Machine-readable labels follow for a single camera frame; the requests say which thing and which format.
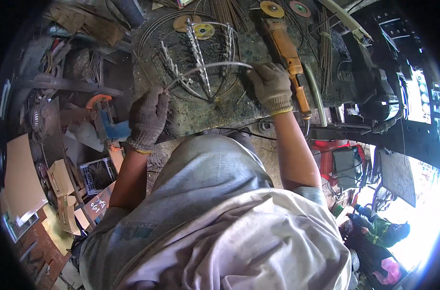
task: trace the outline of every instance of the gray t-shirt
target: gray t-shirt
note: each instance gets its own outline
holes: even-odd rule
[[[258,157],[233,139],[206,135],[183,142],[152,194],[132,212],[109,208],[84,242],[80,274],[85,288],[116,288],[130,274],[125,266],[165,233],[228,199],[272,187]],[[319,189],[302,187],[295,193],[326,206]]]

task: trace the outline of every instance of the glove cuff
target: glove cuff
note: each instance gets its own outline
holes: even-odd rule
[[[133,147],[133,149],[141,154],[151,154],[154,150],[155,141],[148,142],[148,137],[144,133],[136,133],[130,135],[127,139],[127,143]]]
[[[292,111],[288,95],[275,96],[263,103],[270,116]]]

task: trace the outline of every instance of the black pipe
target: black pipe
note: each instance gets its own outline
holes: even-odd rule
[[[144,15],[137,0],[111,0],[123,15],[131,28],[137,28],[144,23]]]

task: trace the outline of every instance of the hand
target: hand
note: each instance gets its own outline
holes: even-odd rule
[[[131,135],[127,143],[138,153],[150,154],[165,127],[169,97],[163,88],[152,87],[130,109]]]
[[[271,116],[292,111],[289,99],[292,96],[291,81],[288,72],[273,63],[254,65],[255,71],[247,76],[254,85],[258,101]]]

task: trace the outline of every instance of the yellow grinding disc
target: yellow grinding disc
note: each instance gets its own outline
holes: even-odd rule
[[[188,32],[186,29],[186,21],[188,18],[191,23],[202,22],[202,19],[198,15],[181,15],[173,22],[173,29],[182,33]]]
[[[260,8],[265,14],[271,17],[281,18],[284,16],[283,8],[275,2],[262,1],[262,3],[260,3]]]
[[[215,34],[215,28],[213,28],[212,24],[208,23],[194,24],[193,29],[199,40],[207,40]]]

